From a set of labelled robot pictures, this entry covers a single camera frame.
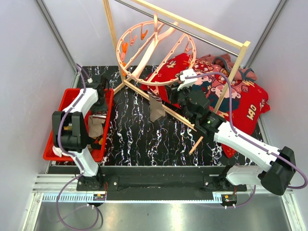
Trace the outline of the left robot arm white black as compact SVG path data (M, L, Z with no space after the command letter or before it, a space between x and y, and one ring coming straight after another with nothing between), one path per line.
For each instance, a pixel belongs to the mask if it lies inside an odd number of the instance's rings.
M99 83L93 83L89 79L86 86L78 91L77 97L65 109L52 114L52 151L58 157L64 155L72 158L80 174L88 177L87 185L95 191L103 187L104 179L98 175L98 165L88 149L90 137L85 116L89 110L104 105L107 87L109 83L103 75Z

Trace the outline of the beige sock maroon striped cuff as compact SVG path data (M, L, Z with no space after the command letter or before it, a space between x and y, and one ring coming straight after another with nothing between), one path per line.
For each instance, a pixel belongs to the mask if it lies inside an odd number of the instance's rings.
M150 102L150 121L155 122L157 119L166 116L163 108L162 99L160 96L154 94L152 91L147 91Z

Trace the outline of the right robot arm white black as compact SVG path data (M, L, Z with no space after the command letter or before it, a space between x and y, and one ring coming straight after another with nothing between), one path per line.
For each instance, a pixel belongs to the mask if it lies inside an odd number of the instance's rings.
M165 87L167 98L178 104L200 136L212 138L248 157L256 167L226 167L218 179L219 187L229 191L236 185L261 185L275 195L283 195L296 173L295 154L289 147L279 149L237 129L209 109L210 101L200 90L181 88L179 83Z

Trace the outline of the pink round clip hanger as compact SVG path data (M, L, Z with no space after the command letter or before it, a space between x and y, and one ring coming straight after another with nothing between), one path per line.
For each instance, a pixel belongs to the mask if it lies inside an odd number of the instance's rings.
M137 52L127 61L125 62L125 57L122 56L122 48L121 44L123 42L127 42L128 46L133 46L135 41L136 41L136 36L132 37L131 33L140 28L143 29L144 26L148 25L153 25L154 26L154 32L147 38L147 40L143 43L143 45L138 48ZM157 48L158 44L163 41L165 38L171 36L175 30L177 30L178 27L178 22L174 22L170 24L170 28L166 30L165 32L161 33L161 29L167 25L167 22L162 22L158 19L158 15L155 13L153 15L153 20L152 21L145 21L141 22L139 24L136 24L129 28L119 39L117 46L116 46L116 57L118 60L118 63L120 65L120 68L122 72L130 77L131 79L144 84L148 86L166 86L166 85L171 85L174 82L178 80L177 77L172 77L170 80L158 80L158 73L161 70L161 68L167 64L168 59L171 57L171 55L174 54L175 50L177 47L182 43L184 39L187 39L187 45L184 49L184 53L188 55L188 68L192 68L195 59L196 59L196 46L195 43L190 35L188 35L187 32L183 32L179 40L175 43L173 48L169 51L169 53L166 55L166 57L162 60L160 65L156 68L156 70L152 73L152 75L147 79L141 79L140 75L146 65L148 64L151 56L153 55L155 49ZM128 71L128 68L131 66L133 61L142 53L144 52L143 57L141 58L139 64L137 65L136 69L131 73Z

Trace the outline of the pink clip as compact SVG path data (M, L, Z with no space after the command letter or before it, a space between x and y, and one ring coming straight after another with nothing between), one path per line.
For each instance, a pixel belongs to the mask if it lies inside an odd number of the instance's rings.
M151 94L158 96L159 95L159 89L157 86L149 86L149 91Z

